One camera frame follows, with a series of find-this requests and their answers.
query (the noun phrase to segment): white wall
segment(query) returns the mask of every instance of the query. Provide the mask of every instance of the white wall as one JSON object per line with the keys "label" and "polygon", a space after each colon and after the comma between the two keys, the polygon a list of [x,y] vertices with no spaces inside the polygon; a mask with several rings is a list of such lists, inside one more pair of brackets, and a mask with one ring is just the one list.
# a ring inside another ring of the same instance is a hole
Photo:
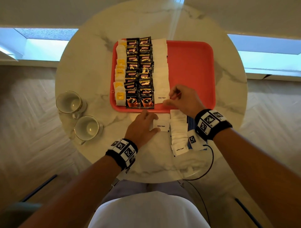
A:
{"label": "white wall", "polygon": [[[0,0],[0,26],[77,28],[126,0]],[[231,33],[301,39],[300,0],[185,0]]]}

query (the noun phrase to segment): right hand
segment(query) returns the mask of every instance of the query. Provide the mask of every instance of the right hand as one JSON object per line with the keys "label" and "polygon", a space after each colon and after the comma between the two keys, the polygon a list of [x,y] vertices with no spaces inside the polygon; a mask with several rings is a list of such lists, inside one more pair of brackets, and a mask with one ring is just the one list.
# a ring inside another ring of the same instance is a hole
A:
{"label": "right hand", "polygon": [[206,107],[202,104],[197,92],[184,85],[176,85],[169,92],[170,99],[163,101],[163,105],[173,105],[185,115],[192,118]]}

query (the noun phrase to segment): light wood floor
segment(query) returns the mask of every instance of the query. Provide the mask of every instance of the light wood floor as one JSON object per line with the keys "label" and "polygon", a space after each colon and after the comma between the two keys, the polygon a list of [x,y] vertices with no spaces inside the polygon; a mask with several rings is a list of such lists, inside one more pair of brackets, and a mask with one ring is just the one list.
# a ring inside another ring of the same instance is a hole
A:
{"label": "light wood floor", "polygon": [[[87,161],[65,135],[55,107],[54,68],[0,66],[0,210],[23,198],[53,174],[54,181],[30,199],[46,203]],[[248,105],[240,132],[301,175],[301,83],[248,81]],[[255,227],[233,197],[263,225],[272,227],[223,158],[192,181],[209,211],[212,227]],[[203,216],[197,192],[186,184]]]}

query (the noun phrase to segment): wristband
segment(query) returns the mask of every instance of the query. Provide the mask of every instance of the wristband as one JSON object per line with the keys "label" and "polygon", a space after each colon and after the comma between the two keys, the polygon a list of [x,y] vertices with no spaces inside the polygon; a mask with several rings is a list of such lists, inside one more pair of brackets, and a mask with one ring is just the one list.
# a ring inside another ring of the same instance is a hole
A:
{"label": "wristband", "polygon": [[195,132],[205,141],[213,140],[220,131],[231,128],[227,119],[216,110],[205,109],[195,117]]}
{"label": "wristband", "polygon": [[106,155],[112,157],[121,167],[121,170],[127,168],[127,172],[131,165],[135,162],[138,148],[135,143],[128,139],[119,139],[109,147]]}

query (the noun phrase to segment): white marble tabletop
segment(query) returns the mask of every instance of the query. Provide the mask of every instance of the white marble tabletop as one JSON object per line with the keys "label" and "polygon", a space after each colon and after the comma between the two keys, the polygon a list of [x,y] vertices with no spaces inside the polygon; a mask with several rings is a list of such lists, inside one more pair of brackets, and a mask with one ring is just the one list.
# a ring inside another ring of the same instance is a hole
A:
{"label": "white marble tabletop", "polygon": [[[210,18],[172,1],[128,1],[112,6],[88,20],[68,43],[59,63],[55,96],[72,90],[88,103],[85,115],[103,124],[100,137],[77,149],[92,163],[104,156],[115,139],[123,138],[133,116],[115,111],[109,100],[112,50],[120,38],[202,41],[211,45],[215,60],[216,109],[234,129],[243,121],[247,104],[247,79],[240,56],[227,34]],[[63,128],[74,142],[72,116],[60,113]],[[193,151],[174,157],[168,132],[159,132],[143,146],[128,174],[118,177],[144,183],[179,180],[205,172],[211,152]],[[212,141],[215,159],[221,157]]]}

